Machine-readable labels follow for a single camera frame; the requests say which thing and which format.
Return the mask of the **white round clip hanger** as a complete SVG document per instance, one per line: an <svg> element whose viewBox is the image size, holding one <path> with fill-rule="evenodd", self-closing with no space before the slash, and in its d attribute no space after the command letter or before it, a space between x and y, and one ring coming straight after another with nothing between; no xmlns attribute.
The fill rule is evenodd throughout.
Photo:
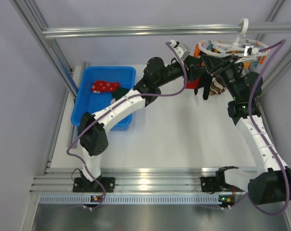
<svg viewBox="0 0 291 231"><path fill-rule="evenodd" d="M198 46L206 55L214 57L237 55L240 58L243 56L246 46L254 46L259 48L259 56L257 59L266 57L270 52L267 45L257 40L243 38L246 36L248 27L249 20L247 18L243 18L240 21L240 31L234 40L202 40L198 43Z"/></svg>

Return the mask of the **black striped sock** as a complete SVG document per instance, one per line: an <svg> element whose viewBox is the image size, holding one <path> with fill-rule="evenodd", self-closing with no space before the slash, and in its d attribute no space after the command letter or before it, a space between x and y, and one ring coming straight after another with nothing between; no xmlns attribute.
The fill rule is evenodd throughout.
<svg viewBox="0 0 291 231"><path fill-rule="evenodd" d="M198 84L194 88L194 94L197 95L198 90L203 88L202 97L203 97L203 100L207 100L209 98L209 95L210 95L210 87L212 84L211 75L205 72L197 78L197 81L198 81Z"/></svg>

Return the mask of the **orange clothes peg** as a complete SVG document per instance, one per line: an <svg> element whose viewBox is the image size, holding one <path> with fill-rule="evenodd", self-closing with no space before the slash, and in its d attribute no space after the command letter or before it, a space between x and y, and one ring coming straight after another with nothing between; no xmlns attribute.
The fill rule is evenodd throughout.
<svg viewBox="0 0 291 231"><path fill-rule="evenodd" d="M195 47L195 50L194 50L194 57L196 57L196 58L199 58L201 55L203 55L204 54L204 52L202 52L201 50L200 50L200 48L199 48L199 46L198 46L198 44L196 45L196 47Z"/></svg>

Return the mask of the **red santa sock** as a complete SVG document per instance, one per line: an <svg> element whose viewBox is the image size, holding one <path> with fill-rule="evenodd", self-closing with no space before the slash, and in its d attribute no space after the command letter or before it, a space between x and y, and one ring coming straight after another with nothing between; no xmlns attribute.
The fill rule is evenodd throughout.
<svg viewBox="0 0 291 231"><path fill-rule="evenodd" d="M188 81L186 84L186 89L198 89L199 86L199 82L200 82L200 77L196 78L193 81Z"/></svg>

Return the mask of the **red snowflake sock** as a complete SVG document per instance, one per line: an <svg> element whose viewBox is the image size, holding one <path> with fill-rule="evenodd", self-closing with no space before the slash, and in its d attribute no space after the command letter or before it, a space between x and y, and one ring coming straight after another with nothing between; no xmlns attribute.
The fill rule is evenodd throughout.
<svg viewBox="0 0 291 231"><path fill-rule="evenodd" d="M114 92L120 87L118 82L106 82L102 80L97 80L93 83L91 92L103 93L103 92Z"/></svg>

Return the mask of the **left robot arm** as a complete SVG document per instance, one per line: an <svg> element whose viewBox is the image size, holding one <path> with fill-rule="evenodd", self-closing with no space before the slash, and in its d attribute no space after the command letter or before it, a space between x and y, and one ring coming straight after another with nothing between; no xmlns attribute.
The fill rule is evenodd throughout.
<svg viewBox="0 0 291 231"><path fill-rule="evenodd" d="M151 58L144 69L141 80L130 90L119 94L110 106L95 113L85 112L81 117L78 142L82 147L83 168L75 180L74 192L96 192L110 183L101 176L100 157L108 147L107 133L122 119L143 109L161 97L160 87L183 77L184 86L199 80L205 72L202 60L191 55L185 59L173 58L165 65L159 57Z"/></svg>

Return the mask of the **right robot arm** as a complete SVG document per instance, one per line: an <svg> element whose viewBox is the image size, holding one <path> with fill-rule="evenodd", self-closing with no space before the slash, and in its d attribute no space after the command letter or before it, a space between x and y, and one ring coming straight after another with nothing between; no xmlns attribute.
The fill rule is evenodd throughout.
<svg viewBox="0 0 291 231"><path fill-rule="evenodd" d="M242 74L244 65L239 57L213 57L203 54L206 73L220 77L233 100L228 115L242 134L257 167L249 174L238 167L221 167L216 171L216 185L222 191L232 186L245 191L254 204L263 205L291 200L291 168L277 153L264 128L256 98L262 92L262 77L256 72Z"/></svg>

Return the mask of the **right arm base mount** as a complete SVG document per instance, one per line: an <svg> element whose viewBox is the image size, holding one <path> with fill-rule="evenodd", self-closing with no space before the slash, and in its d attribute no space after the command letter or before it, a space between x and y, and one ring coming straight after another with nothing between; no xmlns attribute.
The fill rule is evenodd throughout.
<svg viewBox="0 0 291 231"><path fill-rule="evenodd" d="M230 186L222 186L218 183L216 177L200 177L201 190L204 193L214 194L218 192L232 191Z"/></svg>

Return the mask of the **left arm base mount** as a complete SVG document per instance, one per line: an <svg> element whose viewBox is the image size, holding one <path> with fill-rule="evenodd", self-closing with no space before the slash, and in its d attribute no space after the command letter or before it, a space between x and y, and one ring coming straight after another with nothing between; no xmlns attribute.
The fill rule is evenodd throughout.
<svg viewBox="0 0 291 231"><path fill-rule="evenodd" d="M113 177L99 177L98 181L105 188L105 191L111 193L115 188L115 178ZM74 179L73 190L74 193L102 193L102 187L95 181L90 182L86 178L79 177Z"/></svg>

